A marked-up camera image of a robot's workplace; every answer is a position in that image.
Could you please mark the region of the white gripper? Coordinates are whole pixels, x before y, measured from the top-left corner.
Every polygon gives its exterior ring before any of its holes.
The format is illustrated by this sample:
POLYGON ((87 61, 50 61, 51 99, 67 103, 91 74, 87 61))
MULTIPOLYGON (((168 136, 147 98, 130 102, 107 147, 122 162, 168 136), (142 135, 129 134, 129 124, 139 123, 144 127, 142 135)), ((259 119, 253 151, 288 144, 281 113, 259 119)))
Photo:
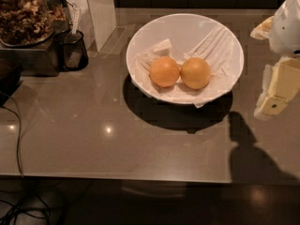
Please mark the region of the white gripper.
MULTIPOLYGON (((250 36, 258 40, 269 39, 270 50, 280 56, 299 56, 300 0, 285 0, 274 17, 257 25, 250 36)), ((299 58, 281 57, 274 66, 266 65, 254 117, 266 121, 279 115, 299 91, 299 58)))

